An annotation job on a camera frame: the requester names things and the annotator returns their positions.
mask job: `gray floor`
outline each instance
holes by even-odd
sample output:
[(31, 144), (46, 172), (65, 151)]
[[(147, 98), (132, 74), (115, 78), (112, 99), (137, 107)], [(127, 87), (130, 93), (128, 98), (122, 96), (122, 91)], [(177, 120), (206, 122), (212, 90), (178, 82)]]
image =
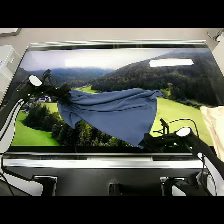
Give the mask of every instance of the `gray floor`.
[(18, 36), (0, 37), (0, 45), (12, 45), (22, 55), (29, 43), (73, 40), (181, 39), (206, 40), (213, 50), (211, 28), (22, 28)]

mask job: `green grass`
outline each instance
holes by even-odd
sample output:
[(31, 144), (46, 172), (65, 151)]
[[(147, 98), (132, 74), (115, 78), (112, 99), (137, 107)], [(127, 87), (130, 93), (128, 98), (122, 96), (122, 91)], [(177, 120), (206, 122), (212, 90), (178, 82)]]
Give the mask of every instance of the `green grass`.
[(51, 113), (58, 112), (57, 103), (41, 103), (41, 105), (45, 105)]
[(97, 90), (92, 89), (92, 86), (86, 86), (86, 87), (83, 87), (83, 88), (75, 88), (75, 89), (79, 90), (81, 92), (86, 92), (86, 93), (93, 93), (93, 94), (98, 93)]
[[(201, 111), (194, 107), (186, 106), (172, 100), (158, 98), (158, 108), (156, 119), (153, 124), (151, 134), (153, 136), (158, 136), (158, 133), (153, 133), (152, 131), (159, 130), (162, 128), (160, 124), (160, 118), (163, 118), (166, 122), (178, 119), (178, 118), (191, 118), (195, 121), (200, 138), (206, 142), (208, 145), (213, 145), (209, 132), (203, 121)], [(191, 121), (178, 121), (170, 124), (170, 132), (178, 130), (183, 126), (190, 126), (194, 132), (194, 124)]]
[(27, 114), (19, 112), (16, 119), (16, 134), (12, 146), (59, 146), (58, 142), (51, 137), (51, 132), (34, 130), (23, 125), (22, 121)]

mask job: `screen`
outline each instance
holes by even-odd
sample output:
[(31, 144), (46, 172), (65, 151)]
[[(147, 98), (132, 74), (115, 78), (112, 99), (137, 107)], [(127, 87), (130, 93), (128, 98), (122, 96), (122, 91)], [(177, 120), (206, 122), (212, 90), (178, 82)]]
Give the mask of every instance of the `screen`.
[[(159, 136), (160, 119), (166, 122), (190, 118), (197, 124), (200, 138), (212, 146), (200, 107), (216, 107), (224, 102), (223, 76), (208, 48), (121, 48), (27, 51), (4, 98), (25, 78), (41, 78), (51, 71), (52, 85), (67, 83), (71, 89), (100, 94), (139, 88), (160, 90), (157, 113), (150, 134)], [(170, 124), (170, 132), (190, 121)], [(57, 100), (48, 94), (31, 96), (16, 119), (11, 146), (113, 146), (132, 147), (84, 121), (71, 128), (58, 112)]]

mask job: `white round motor cap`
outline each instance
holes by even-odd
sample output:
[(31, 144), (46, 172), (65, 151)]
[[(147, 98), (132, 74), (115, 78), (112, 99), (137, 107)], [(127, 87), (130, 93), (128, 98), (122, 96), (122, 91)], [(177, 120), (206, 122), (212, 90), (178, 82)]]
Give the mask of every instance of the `white round motor cap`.
[(181, 128), (180, 130), (178, 130), (176, 132), (176, 134), (180, 137), (184, 137), (184, 136), (189, 135), (190, 132), (191, 132), (191, 129), (189, 127), (184, 127), (184, 128)]
[(31, 75), (29, 77), (30, 82), (34, 85), (34, 86), (40, 86), (42, 84), (42, 82), (40, 81), (40, 79), (38, 79), (35, 75)]

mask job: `blue cloth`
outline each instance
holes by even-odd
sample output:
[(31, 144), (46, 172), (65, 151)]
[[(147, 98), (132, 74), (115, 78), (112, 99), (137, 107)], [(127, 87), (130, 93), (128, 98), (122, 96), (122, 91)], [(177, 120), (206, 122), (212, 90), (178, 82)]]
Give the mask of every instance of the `blue cloth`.
[(157, 111), (158, 90), (129, 89), (90, 94), (70, 91), (71, 104), (58, 102), (65, 122), (75, 128), (84, 120), (106, 134), (137, 146), (153, 125)]

